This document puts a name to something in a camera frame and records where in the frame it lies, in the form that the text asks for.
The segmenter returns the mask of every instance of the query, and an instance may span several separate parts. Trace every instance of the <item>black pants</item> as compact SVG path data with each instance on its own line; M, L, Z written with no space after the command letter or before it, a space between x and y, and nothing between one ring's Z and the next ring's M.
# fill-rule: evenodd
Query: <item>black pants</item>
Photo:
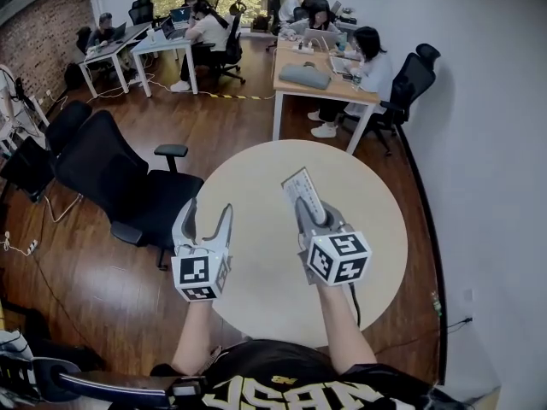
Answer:
M206 65L208 67L214 67L221 61L223 51L211 51L209 47L192 47L191 57L194 60L194 67L197 65ZM180 68L180 80L188 82L190 79L190 70L188 69L188 59L185 55L185 59L182 61L182 67Z
M332 123L338 114L344 112L346 106L348 106L348 102L321 99L319 101L319 118L327 123Z

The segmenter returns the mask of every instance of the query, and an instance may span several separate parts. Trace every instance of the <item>person in black shirt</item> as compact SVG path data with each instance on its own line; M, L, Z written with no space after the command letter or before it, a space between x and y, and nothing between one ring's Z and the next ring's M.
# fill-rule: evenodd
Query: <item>person in black shirt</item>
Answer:
M96 41L98 40L99 45L106 45L114 35L114 29L112 28L112 14L110 12L105 12L104 14L101 14L99 17L99 26L97 29L95 29L91 35L89 36L89 39L87 40L87 47L86 50L92 47L93 45L96 45Z
M211 363L212 302L192 302L172 365L152 376L204 375L201 396L179 408L463 409L465 404L416 378L379 364L359 331L342 286L317 285L330 358L294 343L250 340Z

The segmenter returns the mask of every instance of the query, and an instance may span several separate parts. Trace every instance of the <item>power strip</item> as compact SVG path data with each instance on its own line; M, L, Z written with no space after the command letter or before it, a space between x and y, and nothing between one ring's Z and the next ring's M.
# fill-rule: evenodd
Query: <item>power strip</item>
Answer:
M302 53L303 55L313 55L314 50L310 47L302 47L301 49L298 48L297 45L292 46L292 51L296 51L297 53Z

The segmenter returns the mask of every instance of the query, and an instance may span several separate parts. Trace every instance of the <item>brick wall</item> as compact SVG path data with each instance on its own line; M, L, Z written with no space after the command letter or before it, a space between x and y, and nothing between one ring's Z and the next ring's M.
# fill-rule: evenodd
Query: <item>brick wall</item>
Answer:
M90 0L37 0L0 26L0 63L21 77L44 111L65 90L64 73L76 50L76 32L94 26Z

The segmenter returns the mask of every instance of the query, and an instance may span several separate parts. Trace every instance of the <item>round table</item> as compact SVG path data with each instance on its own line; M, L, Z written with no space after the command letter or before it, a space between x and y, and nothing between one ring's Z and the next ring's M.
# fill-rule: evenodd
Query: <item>round table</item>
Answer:
M222 209L231 203L232 271L214 309L253 338L316 348L327 344L321 305L297 257L297 219L281 188L302 167L308 169L320 199L362 231L373 251L365 277L356 283L361 328L372 324L403 280L407 233L387 186L342 150L281 140L238 153L215 170L197 196L197 238L213 235Z

